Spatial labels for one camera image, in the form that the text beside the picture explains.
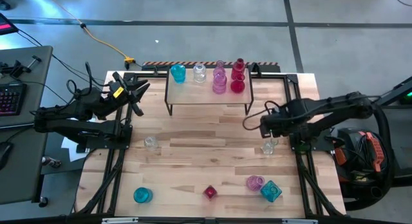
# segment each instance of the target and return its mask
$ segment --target gray floor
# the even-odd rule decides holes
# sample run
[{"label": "gray floor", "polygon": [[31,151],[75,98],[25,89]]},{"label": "gray floor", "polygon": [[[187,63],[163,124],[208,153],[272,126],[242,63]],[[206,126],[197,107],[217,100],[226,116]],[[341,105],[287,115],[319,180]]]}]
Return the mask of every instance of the gray floor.
[{"label": "gray floor", "polygon": [[[259,21],[287,22],[283,0],[58,0],[80,19],[131,21]],[[4,12],[12,19],[71,18],[50,0],[9,0],[15,8]],[[300,23],[412,23],[412,7],[396,0],[290,0]],[[54,54],[78,70],[89,61],[95,77],[121,70],[122,56],[90,39],[78,26],[18,24]],[[296,72],[288,27],[230,26],[89,26],[101,39],[144,61],[276,61],[282,72]],[[305,73],[315,73],[322,97],[360,91],[380,95],[411,76],[412,28],[296,28]],[[31,44],[17,34],[0,37],[0,49]],[[47,85],[70,98],[67,79],[76,79],[52,60]],[[48,90],[42,104],[61,104]],[[403,112],[391,119],[399,130],[412,120]],[[341,126],[374,128],[372,120]],[[397,144],[408,143],[399,137]],[[0,206],[0,219],[56,216],[69,213],[79,172],[46,177],[44,209],[30,203]],[[411,223],[412,190],[392,189],[376,205],[350,215],[357,218]]]}]

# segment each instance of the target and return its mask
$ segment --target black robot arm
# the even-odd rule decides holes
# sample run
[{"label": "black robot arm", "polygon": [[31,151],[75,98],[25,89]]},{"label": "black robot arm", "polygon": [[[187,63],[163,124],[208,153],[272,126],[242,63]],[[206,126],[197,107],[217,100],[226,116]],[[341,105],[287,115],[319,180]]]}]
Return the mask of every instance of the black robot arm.
[{"label": "black robot arm", "polygon": [[137,82],[124,80],[117,72],[114,72],[113,78],[114,81],[103,85],[109,88],[108,92],[89,87],[75,91],[72,102],[65,106],[39,108],[35,112],[35,130],[40,133],[56,132],[69,138],[78,143],[79,153],[95,148],[127,148],[130,142],[131,125],[122,124],[119,120],[101,123],[87,121],[93,115],[99,120],[106,120],[106,116],[126,104],[131,105],[136,115],[142,116],[143,112],[136,103],[140,102],[150,84],[147,80]]},{"label": "black robot arm", "polygon": [[[375,106],[367,96],[353,92],[344,96],[312,100],[294,99],[279,110],[270,110],[270,115],[260,119],[262,138],[288,136],[299,132],[301,140],[319,136],[321,131],[339,124],[349,118],[369,118]],[[307,124],[315,115],[331,113],[317,122]]]}]

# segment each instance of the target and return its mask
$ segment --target warning tape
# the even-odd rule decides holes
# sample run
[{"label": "warning tape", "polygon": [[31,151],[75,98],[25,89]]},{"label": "warning tape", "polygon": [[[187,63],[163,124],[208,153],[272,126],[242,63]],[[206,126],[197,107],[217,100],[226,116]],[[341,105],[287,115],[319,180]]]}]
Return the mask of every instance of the warning tape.
[{"label": "warning tape", "polygon": [[[225,62],[225,65],[233,65],[235,62]],[[260,66],[277,66],[277,62],[245,62],[245,64],[252,64],[258,63]],[[151,66],[164,66],[164,65],[174,65],[174,64],[182,64],[182,65],[189,65],[194,66],[195,64],[204,64],[205,66],[213,66],[216,65],[216,62],[191,62],[191,61],[169,61],[169,62],[144,62],[143,65],[151,65]]]}]

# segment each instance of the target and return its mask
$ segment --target computer monitor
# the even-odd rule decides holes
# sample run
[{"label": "computer monitor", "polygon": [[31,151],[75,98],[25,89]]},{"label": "computer monitor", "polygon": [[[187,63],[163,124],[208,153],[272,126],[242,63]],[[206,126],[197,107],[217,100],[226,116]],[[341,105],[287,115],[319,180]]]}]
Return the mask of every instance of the computer monitor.
[{"label": "computer monitor", "polygon": [[0,35],[18,32],[19,29],[14,26],[3,14],[0,14]]}]

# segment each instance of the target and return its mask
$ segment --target rgb keyboard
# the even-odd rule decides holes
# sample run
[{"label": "rgb keyboard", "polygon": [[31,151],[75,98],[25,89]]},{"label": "rgb keyboard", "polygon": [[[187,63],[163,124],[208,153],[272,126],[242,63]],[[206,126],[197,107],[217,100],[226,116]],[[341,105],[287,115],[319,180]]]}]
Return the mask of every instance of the rgb keyboard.
[{"label": "rgb keyboard", "polygon": [[0,84],[0,117],[20,114],[26,88],[23,83]]}]

